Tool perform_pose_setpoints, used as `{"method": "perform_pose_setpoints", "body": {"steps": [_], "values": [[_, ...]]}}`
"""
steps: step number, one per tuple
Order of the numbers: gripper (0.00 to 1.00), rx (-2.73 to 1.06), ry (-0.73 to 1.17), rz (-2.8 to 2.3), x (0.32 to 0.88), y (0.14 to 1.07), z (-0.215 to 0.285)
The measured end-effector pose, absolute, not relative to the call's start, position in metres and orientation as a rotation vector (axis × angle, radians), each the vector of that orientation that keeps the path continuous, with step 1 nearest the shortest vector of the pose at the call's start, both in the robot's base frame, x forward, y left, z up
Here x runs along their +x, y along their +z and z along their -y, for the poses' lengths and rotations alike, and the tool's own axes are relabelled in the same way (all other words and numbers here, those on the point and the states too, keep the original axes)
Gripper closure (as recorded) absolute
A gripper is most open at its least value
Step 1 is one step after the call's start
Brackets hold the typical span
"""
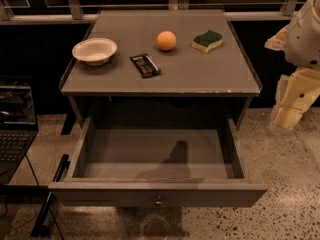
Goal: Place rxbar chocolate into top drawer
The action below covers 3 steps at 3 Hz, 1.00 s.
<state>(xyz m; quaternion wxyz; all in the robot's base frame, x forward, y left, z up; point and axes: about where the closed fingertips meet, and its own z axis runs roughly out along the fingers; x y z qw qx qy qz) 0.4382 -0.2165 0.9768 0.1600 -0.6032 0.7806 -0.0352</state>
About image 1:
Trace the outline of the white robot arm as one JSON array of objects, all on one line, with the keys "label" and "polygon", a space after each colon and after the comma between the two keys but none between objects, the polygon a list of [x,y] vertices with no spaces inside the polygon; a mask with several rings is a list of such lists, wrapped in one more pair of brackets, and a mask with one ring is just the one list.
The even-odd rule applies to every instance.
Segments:
[{"label": "white robot arm", "polygon": [[298,124],[320,96],[320,0],[307,0],[265,47],[283,51],[285,60],[296,67],[290,76],[280,77],[271,113],[271,129],[284,133]]}]

